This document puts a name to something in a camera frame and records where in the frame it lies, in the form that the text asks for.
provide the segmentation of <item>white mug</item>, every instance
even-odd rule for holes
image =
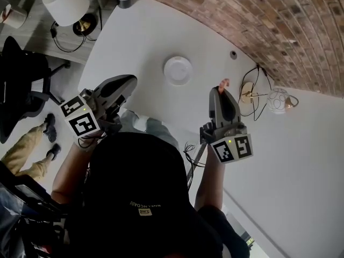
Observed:
[[[8,4],[2,11],[0,23],[7,24],[13,28],[20,28],[25,22],[27,12],[17,6]]]
[[[282,88],[273,88],[268,93],[267,106],[271,112],[275,114],[284,114],[288,109],[294,108],[299,104],[299,100],[295,96],[291,96]]]

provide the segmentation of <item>beige trousers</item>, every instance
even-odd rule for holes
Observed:
[[[45,128],[46,124],[32,128],[1,159],[14,175],[28,175],[35,181],[39,181],[47,173],[48,166],[54,157],[53,154],[49,154],[43,160],[33,163],[30,169],[20,171],[34,148],[39,144]]]

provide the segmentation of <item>table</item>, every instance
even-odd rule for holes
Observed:
[[[230,52],[238,58],[232,60]],[[164,79],[163,65],[180,55],[190,60],[194,77],[176,87]],[[78,90],[94,89],[105,79],[133,74],[138,86],[125,107],[174,127],[199,133],[209,121],[209,91],[224,78],[238,95],[242,76],[254,61],[197,20],[154,0],[135,0],[116,8],[90,54]]]
[[[20,47],[26,51],[37,52],[41,54],[54,56],[57,58],[78,62],[81,64],[86,64],[87,59],[95,44],[94,41],[86,40],[86,42],[73,53],[65,53],[63,51],[60,51],[56,47],[50,33],[51,25],[54,19],[43,5],[42,0],[21,0],[19,6],[21,6],[28,12],[27,19],[25,23],[18,29],[14,29],[10,26],[0,24],[2,25],[2,29],[0,27],[1,50],[4,46],[6,38],[8,36],[13,36],[20,45]],[[115,6],[115,1],[110,0],[108,5],[104,9],[102,9],[103,25],[108,20]],[[100,22],[97,0],[91,0],[90,9],[88,12],[97,15],[97,28],[94,32],[92,32],[92,34],[89,37],[90,39],[92,37],[97,39],[98,35],[100,34]],[[82,42],[82,38],[76,36],[73,33],[72,26],[59,26],[56,30],[58,32],[58,42],[64,49],[73,50]]]

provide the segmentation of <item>brick wall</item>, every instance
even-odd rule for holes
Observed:
[[[277,85],[344,95],[344,0],[157,0],[221,34]]]

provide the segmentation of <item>gray pants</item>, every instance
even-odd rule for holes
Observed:
[[[132,111],[125,111],[120,117],[122,129],[120,132],[132,132],[132,133],[143,133],[153,135],[177,148],[179,151],[178,141],[172,137],[167,127],[162,125],[161,121],[154,118],[148,118],[146,122],[146,131],[140,131],[134,128],[135,123],[139,120],[139,117]]]

